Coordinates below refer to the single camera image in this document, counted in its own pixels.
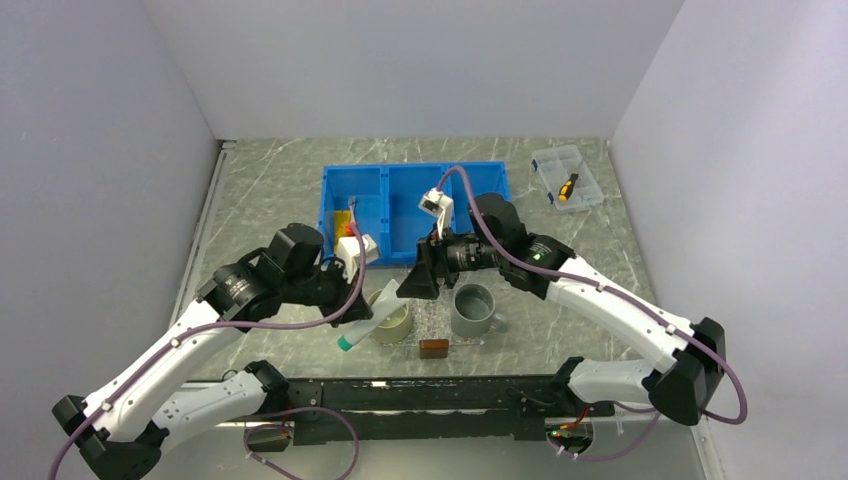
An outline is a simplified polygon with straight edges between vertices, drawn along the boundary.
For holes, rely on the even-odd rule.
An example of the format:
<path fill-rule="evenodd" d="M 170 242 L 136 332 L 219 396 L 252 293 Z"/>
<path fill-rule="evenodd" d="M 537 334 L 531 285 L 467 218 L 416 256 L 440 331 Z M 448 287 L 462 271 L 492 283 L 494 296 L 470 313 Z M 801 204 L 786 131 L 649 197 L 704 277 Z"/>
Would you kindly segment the white toothpaste tube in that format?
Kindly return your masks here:
<path fill-rule="evenodd" d="M 395 279 L 391 279 L 374 301 L 369 304 L 372 317 L 354 322 L 353 326 L 338 338 L 336 345 L 342 351 L 351 350 L 373 330 L 377 329 L 391 314 L 400 311 L 406 305 L 408 300 L 397 296 L 399 286 L 400 284 Z"/>

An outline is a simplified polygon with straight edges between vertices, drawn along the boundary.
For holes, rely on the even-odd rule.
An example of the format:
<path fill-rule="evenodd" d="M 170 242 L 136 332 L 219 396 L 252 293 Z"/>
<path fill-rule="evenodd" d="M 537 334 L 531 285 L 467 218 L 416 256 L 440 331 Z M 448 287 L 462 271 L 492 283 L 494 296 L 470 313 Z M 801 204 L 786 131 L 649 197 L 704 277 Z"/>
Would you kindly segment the green ceramic mug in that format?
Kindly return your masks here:
<path fill-rule="evenodd" d="M 368 298 L 369 304 L 374 301 L 381 290 L 370 295 Z M 400 311 L 391 314 L 377 329 L 373 330 L 369 337 L 381 345 L 397 344 L 403 341 L 410 334 L 413 325 L 408 303 L 409 300 Z"/>

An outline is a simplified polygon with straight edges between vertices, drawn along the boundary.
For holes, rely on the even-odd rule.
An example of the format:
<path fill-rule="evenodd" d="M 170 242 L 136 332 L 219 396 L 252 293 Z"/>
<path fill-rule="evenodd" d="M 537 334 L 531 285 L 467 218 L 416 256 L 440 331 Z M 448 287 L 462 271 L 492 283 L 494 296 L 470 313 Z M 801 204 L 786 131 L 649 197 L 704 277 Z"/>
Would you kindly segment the clear holder with wooden ends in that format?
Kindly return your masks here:
<path fill-rule="evenodd" d="M 450 307 L 445 298 L 416 300 L 414 303 L 415 339 L 421 360 L 441 360 L 450 349 Z"/>

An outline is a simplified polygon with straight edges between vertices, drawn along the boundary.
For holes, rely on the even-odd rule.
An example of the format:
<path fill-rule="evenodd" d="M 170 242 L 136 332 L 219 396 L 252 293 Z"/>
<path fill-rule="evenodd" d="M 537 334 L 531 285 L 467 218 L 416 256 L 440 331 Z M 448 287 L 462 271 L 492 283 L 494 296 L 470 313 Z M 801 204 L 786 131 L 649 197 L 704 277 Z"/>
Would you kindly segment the grey ceramic mug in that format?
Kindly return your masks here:
<path fill-rule="evenodd" d="M 465 284 L 458 288 L 451 302 L 450 326 L 463 338 L 480 338 L 494 331 L 509 329 L 507 317 L 500 313 L 492 292 L 483 285 Z"/>

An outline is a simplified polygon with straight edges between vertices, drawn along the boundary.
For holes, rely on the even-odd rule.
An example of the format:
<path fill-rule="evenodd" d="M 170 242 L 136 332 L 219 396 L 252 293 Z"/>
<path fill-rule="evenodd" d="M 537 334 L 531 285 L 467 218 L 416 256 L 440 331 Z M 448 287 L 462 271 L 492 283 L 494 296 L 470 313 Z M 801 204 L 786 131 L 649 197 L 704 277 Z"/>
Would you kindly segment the toothbrush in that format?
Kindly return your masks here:
<path fill-rule="evenodd" d="M 349 212 L 349 221 L 347 223 L 347 229 L 353 231 L 357 227 L 356 216 L 355 216 L 355 208 L 357 204 L 357 199 L 355 196 L 351 196 L 348 199 L 348 212 Z"/>

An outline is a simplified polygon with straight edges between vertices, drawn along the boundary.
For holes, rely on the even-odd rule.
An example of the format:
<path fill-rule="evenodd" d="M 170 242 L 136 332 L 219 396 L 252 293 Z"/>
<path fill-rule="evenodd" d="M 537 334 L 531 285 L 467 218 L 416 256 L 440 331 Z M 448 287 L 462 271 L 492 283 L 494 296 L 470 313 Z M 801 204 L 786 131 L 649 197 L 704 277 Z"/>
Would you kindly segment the blue three-compartment bin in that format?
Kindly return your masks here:
<path fill-rule="evenodd" d="M 325 238 L 325 253 L 335 253 L 337 230 L 344 234 L 344 226 L 337 227 L 336 214 L 347 211 L 349 199 L 354 198 L 361 231 L 370 235 L 380 250 L 379 259 L 368 266 L 412 265 L 417 240 L 436 221 L 418 207 L 419 201 L 456 164 L 463 164 L 474 196 L 494 192 L 511 200 L 503 161 L 325 166 L 317 222 Z M 443 191 L 454 200 L 451 229 L 456 233 L 473 231 L 468 196 L 459 174 L 451 175 Z"/>

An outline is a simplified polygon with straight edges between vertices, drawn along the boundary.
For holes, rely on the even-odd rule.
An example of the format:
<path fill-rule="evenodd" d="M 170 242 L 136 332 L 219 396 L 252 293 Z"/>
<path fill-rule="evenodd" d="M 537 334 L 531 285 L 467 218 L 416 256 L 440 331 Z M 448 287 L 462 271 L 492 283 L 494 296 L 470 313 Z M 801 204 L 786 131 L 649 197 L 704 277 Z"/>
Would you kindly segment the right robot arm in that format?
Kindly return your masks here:
<path fill-rule="evenodd" d="M 437 189 L 422 196 L 420 208 L 436 222 L 417 241 L 415 264 L 398 297 L 436 300 L 461 273 L 495 269 L 513 288 L 587 317 L 640 356 L 615 362 L 569 358 L 552 381 L 557 411 L 574 415 L 588 404 L 617 401 L 650 405 L 682 425 L 699 423 L 727 369 L 719 323 L 661 312 L 561 241 L 528 232 L 501 195 L 487 193 L 475 201 L 469 211 L 482 218 L 472 222 L 472 232 L 457 234 L 447 224 L 452 199 Z"/>

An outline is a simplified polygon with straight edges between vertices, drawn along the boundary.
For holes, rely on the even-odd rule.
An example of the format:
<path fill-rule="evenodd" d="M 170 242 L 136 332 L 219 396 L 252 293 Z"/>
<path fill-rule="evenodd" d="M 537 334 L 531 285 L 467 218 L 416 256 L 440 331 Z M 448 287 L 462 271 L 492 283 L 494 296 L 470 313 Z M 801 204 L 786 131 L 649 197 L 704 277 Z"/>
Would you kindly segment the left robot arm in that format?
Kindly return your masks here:
<path fill-rule="evenodd" d="M 326 257 L 322 234 L 292 223 L 270 244 L 218 268 L 172 327 L 121 374 L 86 395 L 68 395 L 53 407 L 77 450 L 100 479 L 140 479 L 179 444 L 243 416 L 279 417 L 288 380 L 265 360 L 231 379 L 181 395 L 195 369 L 241 335 L 273 327 L 281 306 L 317 307 L 321 323 L 337 326 L 372 315 L 362 294 L 375 241 L 354 232 Z"/>

